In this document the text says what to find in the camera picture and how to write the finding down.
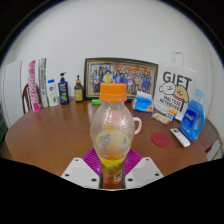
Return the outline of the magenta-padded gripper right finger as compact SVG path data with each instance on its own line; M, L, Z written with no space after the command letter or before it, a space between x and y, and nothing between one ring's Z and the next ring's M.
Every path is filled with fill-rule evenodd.
M125 189L140 188L160 178L163 174L150 157L142 157L131 149L123 163Z

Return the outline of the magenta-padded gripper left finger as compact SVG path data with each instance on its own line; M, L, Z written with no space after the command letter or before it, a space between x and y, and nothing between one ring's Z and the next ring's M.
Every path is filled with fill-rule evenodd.
M82 158L75 157L61 177L84 188L99 189L101 181L101 163L94 149L90 149Z

